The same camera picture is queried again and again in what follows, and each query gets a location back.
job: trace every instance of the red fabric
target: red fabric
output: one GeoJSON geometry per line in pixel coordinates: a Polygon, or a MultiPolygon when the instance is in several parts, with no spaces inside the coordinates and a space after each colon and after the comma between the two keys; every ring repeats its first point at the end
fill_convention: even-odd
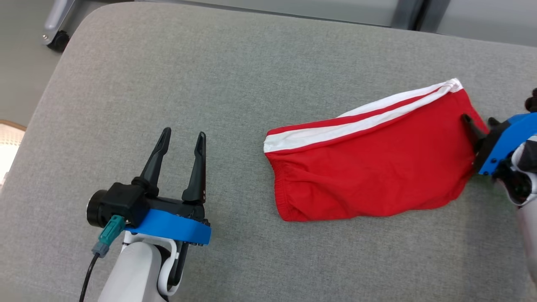
{"type": "MultiPolygon", "coordinates": [[[[353,123],[415,99],[358,116],[282,127],[267,135],[353,123]]],[[[446,205],[472,175],[475,156],[460,119],[463,113],[486,130],[462,89],[367,130],[266,153],[281,217],[311,221],[390,216],[446,205]]]]}

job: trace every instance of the gray upholstered surface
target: gray upholstered surface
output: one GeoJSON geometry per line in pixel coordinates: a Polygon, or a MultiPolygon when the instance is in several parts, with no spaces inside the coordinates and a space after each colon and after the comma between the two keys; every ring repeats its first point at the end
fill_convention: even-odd
{"type": "MultiPolygon", "coordinates": [[[[2,300],[77,299],[99,234],[88,197],[137,175],[165,126],[164,196],[180,196],[196,134],[208,137],[213,238],[189,250],[177,301],[532,300],[514,209],[487,181],[433,211],[288,223],[262,142],[270,128],[452,77],[484,117],[505,119],[523,110],[536,64],[535,48],[426,33],[174,4],[99,9],[74,34],[0,197],[2,300]]],[[[97,263],[90,300],[117,247],[97,263]]]]}

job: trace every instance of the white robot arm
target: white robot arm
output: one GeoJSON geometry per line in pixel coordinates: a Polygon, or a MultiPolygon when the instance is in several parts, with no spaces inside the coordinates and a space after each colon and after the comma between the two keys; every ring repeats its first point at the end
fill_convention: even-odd
{"type": "Polygon", "coordinates": [[[131,184],[114,183],[97,191],[86,208],[90,225],[103,228],[93,247],[80,301],[84,300],[95,261],[104,257],[126,230],[122,251],[99,301],[162,302],[175,294],[183,274],[189,245],[203,246],[211,239],[205,219],[206,137],[201,132],[195,162],[182,199],[159,197],[157,187],[162,159],[168,151],[171,129],[166,128],[139,177],[131,184]]]}

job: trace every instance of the gray connector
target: gray connector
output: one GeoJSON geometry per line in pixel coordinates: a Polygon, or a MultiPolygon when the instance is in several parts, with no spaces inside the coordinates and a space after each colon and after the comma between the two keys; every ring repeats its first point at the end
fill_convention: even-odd
{"type": "Polygon", "coordinates": [[[94,255],[95,253],[99,253],[99,258],[104,258],[104,256],[106,256],[106,254],[108,253],[109,249],[110,249],[109,246],[99,241],[95,243],[91,251],[94,255]]]}

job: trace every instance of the black cable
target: black cable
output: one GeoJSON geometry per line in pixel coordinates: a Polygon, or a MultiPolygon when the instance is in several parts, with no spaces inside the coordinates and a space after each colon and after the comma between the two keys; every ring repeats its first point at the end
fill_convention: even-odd
{"type": "Polygon", "coordinates": [[[99,259],[99,253],[95,253],[95,256],[93,256],[93,259],[90,262],[88,272],[86,273],[86,279],[84,279],[84,284],[82,285],[82,293],[80,294],[80,299],[78,300],[78,302],[84,302],[84,297],[86,296],[86,288],[88,287],[88,282],[90,281],[91,271],[93,270],[93,266],[95,265],[97,259],[99,259]]]}

